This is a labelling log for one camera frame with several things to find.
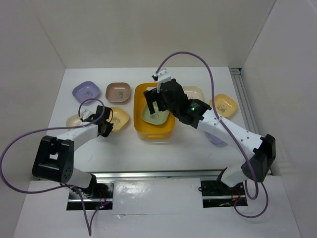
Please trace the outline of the yellow plate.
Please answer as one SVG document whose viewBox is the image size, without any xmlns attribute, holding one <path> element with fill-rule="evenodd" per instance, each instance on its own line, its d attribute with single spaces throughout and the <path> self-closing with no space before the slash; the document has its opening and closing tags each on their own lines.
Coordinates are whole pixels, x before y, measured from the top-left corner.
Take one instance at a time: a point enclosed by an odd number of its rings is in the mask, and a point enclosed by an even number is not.
<svg viewBox="0 0 317 238">
<path fill-rule="evenodd" d="M 129 114 L 120 107 L 112 107 L 108 122 L 113 124 L 112 132 L 118 132 L 129 122 Z"/>
<path fill-rule="evenodd" d="M 231 118 L 238 110 L 238 104 L 226 94 L 214 97 L 217 113 L 225 118 Z"/>
</svg>

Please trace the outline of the cream plate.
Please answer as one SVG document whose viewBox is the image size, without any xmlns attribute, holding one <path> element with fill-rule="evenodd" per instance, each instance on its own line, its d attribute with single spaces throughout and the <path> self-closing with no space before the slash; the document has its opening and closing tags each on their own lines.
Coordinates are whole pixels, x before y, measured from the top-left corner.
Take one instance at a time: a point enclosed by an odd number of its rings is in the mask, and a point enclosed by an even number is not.
<svg viewBox="0 0 317 238">
<path fill-rule="evenodd" d="M 184 93 L 187 95 L 188 99 L 198 99 L 204 101 L 204 95 L 202 90 L 197 86 L 184 86 Z"/>
<path fill-rule="evenodd" d="M 82 123 L 82 120 L 81 120 L 82 116 L 83 116 L 82 113 L 80 115 L 76 114 L 76 115 L 70 116 L 66 120 L 66 127 L 79 126 Z"/>
</svg>

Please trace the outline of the green plate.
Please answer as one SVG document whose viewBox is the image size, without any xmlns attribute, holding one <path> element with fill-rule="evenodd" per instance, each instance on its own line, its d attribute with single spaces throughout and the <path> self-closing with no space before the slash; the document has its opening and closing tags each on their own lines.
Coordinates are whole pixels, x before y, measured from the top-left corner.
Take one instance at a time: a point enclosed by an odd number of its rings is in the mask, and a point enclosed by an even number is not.
<svg viewBox="0 0 317 238">
<path fill-rule="evenodd" d="M 154 124 L 154 125 L 164 124 L 168 118 L 169 112 L 168 111 L 164 111 L 164 112 L 159 111 L 156 103 L 154 103 L 154 110 L 155 110 L 155 112 L 153 114 L 150 114 L 150 110 L 148 108 L 148 105 L 145 104 L 143 111 L 141 113 L 141 117 L 142 117 L 143 121 L 150 123 L 150 124 Z"/>
</svg>

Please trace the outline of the brown plate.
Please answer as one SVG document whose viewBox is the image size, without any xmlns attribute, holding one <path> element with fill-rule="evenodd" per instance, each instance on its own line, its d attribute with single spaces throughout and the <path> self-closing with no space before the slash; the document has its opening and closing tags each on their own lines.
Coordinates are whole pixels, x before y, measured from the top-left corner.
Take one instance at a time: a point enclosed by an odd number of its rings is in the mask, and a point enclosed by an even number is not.
<svg viewBox="0 0 317 238">
<path fill-rule="evenodd" d="M 124 104 L 130 98 L 130 85 L 126 82 L 113 82 L 106 88 L 105 97 L 111 103 Z"/>
</svg>

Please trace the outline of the lavender plate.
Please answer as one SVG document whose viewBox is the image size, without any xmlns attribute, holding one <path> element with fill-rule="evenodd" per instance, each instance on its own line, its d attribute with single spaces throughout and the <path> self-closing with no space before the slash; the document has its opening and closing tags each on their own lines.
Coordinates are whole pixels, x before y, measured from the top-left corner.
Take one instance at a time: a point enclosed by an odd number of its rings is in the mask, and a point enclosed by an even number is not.
<svg viewBox="0 0 317 238">
<path fill-rule="evenodd" d="M 206 132 L 206 136 L 208 137 L 208 139 L 211 141 L 211 143 L 215 146 L 225 146 L 227 145 L 224 141 L 222 141 L 221 139 L 219 139 L 218 137 Z"/>
<path fill-rule="evenodd" d="M 73 97 L 82 103 L 87 99 L 96 99 L 100 93 L 99 87 L 92 81 L 85 81 L 72 90 Z"/>
</svg>

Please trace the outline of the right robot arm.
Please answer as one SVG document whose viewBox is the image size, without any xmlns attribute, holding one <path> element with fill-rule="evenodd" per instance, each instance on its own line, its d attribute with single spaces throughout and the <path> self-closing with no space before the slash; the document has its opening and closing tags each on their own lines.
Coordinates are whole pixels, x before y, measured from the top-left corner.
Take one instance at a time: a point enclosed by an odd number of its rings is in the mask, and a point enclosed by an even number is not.
<svg viewBox="0 0 317 238">
<path fill-rule="evenodd" d="M 151 114 L 155 112 L 153 103 L 156 103 L 159 111 L 169 111 L 183 124 L 207 132 L 242 153 L 245 163 L 221 172 L 216 182 L 219 193 L 228 194 L 235 185 L 247 179 L 264 181 L 276 158 L 276 141 L 272 135 L 252 133 L 216 116 L 210 105 L 199 99 L 189 99 L 175 79 L 160 84 L 159 89 L 146 90 L 144 97 Z"/>
</svg>

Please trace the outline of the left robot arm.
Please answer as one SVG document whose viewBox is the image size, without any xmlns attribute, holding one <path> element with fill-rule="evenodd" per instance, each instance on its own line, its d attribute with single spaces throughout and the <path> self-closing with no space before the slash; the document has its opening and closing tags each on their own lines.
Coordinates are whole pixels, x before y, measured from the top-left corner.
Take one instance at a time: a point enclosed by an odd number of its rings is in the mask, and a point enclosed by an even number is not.
<svg viewBox="0 0 317 238">
<path fill-rule="evenodd" d="M 32 167 L 32 175 L 62 185 L 70 185 L 74 192 L 94 197 L 102 187 L 95 175 L 74 168 L 74 153 L 81 146 L 98 136 L 108 137 L 113 129 L 113 110 L 97 106 L 79 114 L 80 124 L 59 136 L 44 136 Z"/>
</svg>

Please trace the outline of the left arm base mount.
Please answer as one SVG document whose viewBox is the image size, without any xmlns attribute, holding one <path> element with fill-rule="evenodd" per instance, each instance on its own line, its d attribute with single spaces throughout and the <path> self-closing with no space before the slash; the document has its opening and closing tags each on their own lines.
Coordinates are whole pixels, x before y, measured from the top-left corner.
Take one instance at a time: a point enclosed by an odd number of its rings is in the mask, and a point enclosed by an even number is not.
<svg viewBox="0 0 317 238">
<path fill-rule="evenodd" d="M 97 183 L 97 191 L 93 195 L 82 194 L 85 209 L 88 211 L 96 210 L 112 210 L 113 206 L 113 189 L 114 183 L 110 181 Z M 82 211 L 82 202 L 80 195 L 75 190 L 69 192 L 67 201 L 67 211 Z"/>
</svg>

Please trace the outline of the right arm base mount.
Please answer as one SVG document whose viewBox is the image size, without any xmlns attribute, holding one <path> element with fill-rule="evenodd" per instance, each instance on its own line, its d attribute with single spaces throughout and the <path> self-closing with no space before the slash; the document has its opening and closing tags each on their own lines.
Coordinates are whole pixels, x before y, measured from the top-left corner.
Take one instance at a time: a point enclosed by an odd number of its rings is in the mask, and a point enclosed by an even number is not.
<svg viewBox="0 0 317 238">
<path fill-rule="evenodd" d="M 216 180 L 202 180 L 198 191 L 202 194 L 203 208 L 233 207 L 235 203 L 248 206 L 242 182 L 230 188 Z"/>
</svg>

